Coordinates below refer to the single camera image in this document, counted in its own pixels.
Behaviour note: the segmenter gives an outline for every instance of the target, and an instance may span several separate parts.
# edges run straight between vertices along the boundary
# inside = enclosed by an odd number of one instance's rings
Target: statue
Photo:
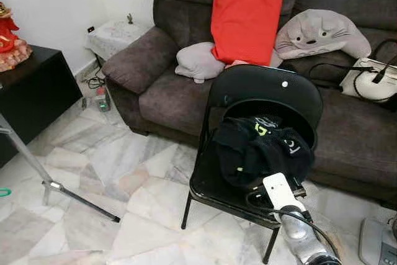
[[[0,2],[0,72],[12,70],[32,53],[25,40],[11,31],[19,30],[11,18],[11,9]]]

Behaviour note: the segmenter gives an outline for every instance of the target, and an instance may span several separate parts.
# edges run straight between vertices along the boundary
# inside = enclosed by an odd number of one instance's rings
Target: white handbag
[[[359,58],[340,83],[342,93],[361,97],[370,101],[384,103],[397,96],[397,55],[388,63],[377,61],[377,53],[388,43],[397,43],[395,39],[383,41],[375,49],[371,58]]]

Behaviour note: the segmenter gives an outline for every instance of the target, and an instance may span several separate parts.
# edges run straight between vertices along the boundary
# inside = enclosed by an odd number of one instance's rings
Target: tripod stand
[[[60,192],[68,197],[71,197],[74,200],[77,200],[84,205],[87,205],[101,214],[109,217],[113,222],[118,223],[120,221],[119,217],[111,214],[110,212],[98,207],[97,205],[87,201],[86,199],[80,197],[79,195],[69,191],[66,189],[61,183],[54,181],[51,176],[47,173],[44,167],[38,162],[38,160],[34,157],[34,155],[29,151],[26,147],[25,143],[19,138],[18,134],[13,131],[12,127],[9,125],[7,120],[0,113],[0,134],[4,134],[7,136],[11,143],[18,149],[18,151],[25,157],[25,159],[29,162],[29,164],[38,172],[40,177],[43,179],[42,184],[44,185],[44,197],[43,204],[48,205],[48,200],[50,198],[50,191]]]

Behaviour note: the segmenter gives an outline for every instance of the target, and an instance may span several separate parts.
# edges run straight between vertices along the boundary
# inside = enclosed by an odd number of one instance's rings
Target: green object
[[[7,195],[11,195],[10,189],[0,189],[0,197],[5,197]]]

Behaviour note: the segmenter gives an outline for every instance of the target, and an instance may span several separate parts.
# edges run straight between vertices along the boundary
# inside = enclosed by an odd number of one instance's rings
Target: black table
[[[32,46],[16,69],[0,73],[0,113],[28,143],[83,95],[59,50]],[[17,150],[0,135],[0,167]]]

